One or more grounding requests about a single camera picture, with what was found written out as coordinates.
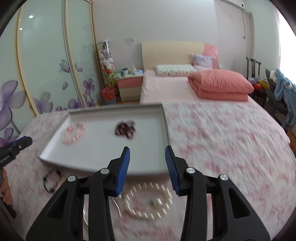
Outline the person's left hand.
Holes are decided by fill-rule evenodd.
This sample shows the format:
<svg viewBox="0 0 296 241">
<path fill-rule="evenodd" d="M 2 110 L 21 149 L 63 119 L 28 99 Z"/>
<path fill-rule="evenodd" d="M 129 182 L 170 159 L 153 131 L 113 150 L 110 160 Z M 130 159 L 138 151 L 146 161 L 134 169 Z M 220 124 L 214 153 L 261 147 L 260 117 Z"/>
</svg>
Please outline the person's left hand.
<svg viewBox="0 0 296 241">
<path fill-rule="evenodd" d="M 3 201 L 7 205 L 13 204 L 13 197 L 11 195 L 11 189 L 8 182 L 8 177 L 5 169 L 2 172 L 3 181 L 1 183 L 1 193 L 3 194 Z"/>
</svg>

